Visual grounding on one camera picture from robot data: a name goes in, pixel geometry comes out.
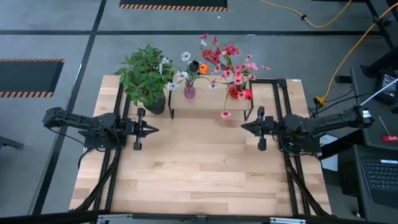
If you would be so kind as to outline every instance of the orange flower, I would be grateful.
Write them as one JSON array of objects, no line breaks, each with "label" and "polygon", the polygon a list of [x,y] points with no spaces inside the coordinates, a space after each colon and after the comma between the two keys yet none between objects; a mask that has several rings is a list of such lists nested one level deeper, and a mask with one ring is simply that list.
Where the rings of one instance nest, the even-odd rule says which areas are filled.
[{"label": "orange flower", "polygon": [[202,75],[207,74],[209,72],[209,66],[207,64],[201,64],[200,67],[199,67],[199,72]]}]

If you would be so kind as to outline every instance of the yellow cable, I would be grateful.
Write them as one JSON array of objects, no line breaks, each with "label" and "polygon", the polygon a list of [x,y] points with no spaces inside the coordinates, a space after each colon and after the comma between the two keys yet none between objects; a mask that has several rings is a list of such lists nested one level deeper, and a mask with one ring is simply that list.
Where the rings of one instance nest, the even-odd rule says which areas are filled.
[{"label": "yellow cable", "polygon": [[[393,9],[393,8],[396,7],[396,6],[398,6],[398,3],[395,3],[395,4],[394,4],[393,6],[391,6],[389,9],[387,9],[381,16],[379,16],[379,19],[382,19],[391,9]],[[353,47],[351,50],[349,50],[349,52],[348,52],[348,53],[346,54],[346,56],[344,57],[343,61],[339,64],[339,66],[337,67],[335,73],[334,73],[333,76],[331,77],[331,80],[330,80],[330,83],[329,83],[329,86],[328,86],[328,90],[326,91],[325,96],[324,96],[324,97],[321,97],[321,98],[320,98],[320,97],[317,97],[317,98],[318,98],[318,101],[321,103],[321,105],[322,105],[322,104],[325,104],[325,99],[326,99],[326,97],[328,97],[328,95],[329,95],[331,84],[333,83],[333,80],[335,79],[338,70],[339,70],[339,69],[341,68],[341,66],[344,64],[344,62],[346,61],[346,59],[348,58],[348,56],[352,53],[352,51],[362,42],[362,40],[366,37],[366,35],[370,32],[370,30],[373,29],[373,27],[374,27],[375,25],[376,25],[376,24],[373,24],[373,25],[363,34],[363,36],[360,38],[360,40],[354,45],[354,47]]]},{"label": "yellow cable", "polygon": [[[260,0],[260,1],[265,2],[265,3],[267,3],[267,4],[270,4],[270,5],[273,5],[273,6],[281,7],[281,8],[283,8],[283,9],[288,9],[288,10],[290,10],[290,11],[293,11],[293,12],[297,13],[297,14],[300,15],[300,16],[303,16],[303,14],[301,14],[301,13],[298,12],[297,10],[292,9],[292,8],[290,8],[290,7],[281,6],[281,5],[278,5],[278,4],[269,2],[269,1],[265,1],[265,0]],[[305,19],[311,26],[313,26],[313,27],[315,27],[315,28],[324,28],[324,27],[330,25],[332,22],[334,22],[337,18],[339,18],[340,15],[346,10],[346,8],[349,6],[349,4],[350,4],[352,1],[353,1],[353,0],[349,0],[349,2],[347,2],[346,6],[337,14],[337,16],[335,16],[331,21],[329,21],[328,23],[326,23],[326,24],[324,24],[324,25],[322,25],[322,26],[317,26],[317,25],[312,24],[306,17],[305,17],[304,19]]]}]

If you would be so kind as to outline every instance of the pink glass vase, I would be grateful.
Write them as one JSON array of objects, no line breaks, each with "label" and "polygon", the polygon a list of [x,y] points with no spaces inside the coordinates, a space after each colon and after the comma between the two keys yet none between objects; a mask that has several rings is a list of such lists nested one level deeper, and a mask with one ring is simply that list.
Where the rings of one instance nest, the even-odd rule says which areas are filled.
[{"label": "pink glass vase", "polygon": [[197,90],[195,87],[193,87],[193,82],[185,82],[185,88],[184,88],[184,96],[188,99],[192,99],[195,97],[197,93]]}]

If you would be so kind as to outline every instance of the white flower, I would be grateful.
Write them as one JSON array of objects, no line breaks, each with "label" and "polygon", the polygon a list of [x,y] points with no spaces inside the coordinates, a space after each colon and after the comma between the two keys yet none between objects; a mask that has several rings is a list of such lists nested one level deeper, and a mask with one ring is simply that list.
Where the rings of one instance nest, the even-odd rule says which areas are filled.
[{"label": "white flower", "polygon": [[159,64],[159,73],[162,74],[162,72],[163,72],[163,64],[160,63]]},{"label": "white flower", "polygon": [[178,84],[176,84],[176,83],[168,83],[166,87],[167,87],[168,90],[176,90],[176,89],[178,89]]},{"label": "white flower", "polygon": [[190,57],[191,57],[191,54],[189,52],[184,52],[181,54],[181,60],[183,62],[188,61]]},{"label": "white flower", "polygon": [[161,62],[161,63],[162,63],[162,64],[165,64],[165,63],[169,63],[169,62],[170,62],[170,61],[169,61],[167,58],[164,57],[164,58],[162,59],[162,62]]},{"label": "white flower", "polygon": [[180,72],[178,71],[175,76],[177,77],[178,80],[187,80],[188,79],[188,73],[187,72]]},{"label": "white flower", "polygon": [[217,89],[217,85],[216,84],[211,84],[211,85],[209,85],[209,89],[216,90]]},{"label": "white flower", "polygon": [[207,46],[207,43],[206,43],[205,40],[201,40],[200,43],[201,43],[203,46]]}]

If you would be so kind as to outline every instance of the black plant pot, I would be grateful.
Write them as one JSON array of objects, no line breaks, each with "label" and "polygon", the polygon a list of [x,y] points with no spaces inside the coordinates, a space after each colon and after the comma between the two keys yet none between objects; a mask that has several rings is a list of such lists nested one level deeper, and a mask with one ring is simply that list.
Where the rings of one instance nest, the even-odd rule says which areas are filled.
[{"label": "black plant pot", "polygon": [[151,113],[158,115],[158,114],[163,113],[165,104],[166,104],[166,97],[163,94],[163,97],[158,99],[156,101],[156,103],[154,103],[152,105],[145,105],[144,104],[144,107],[147,110],[149,110]]}]

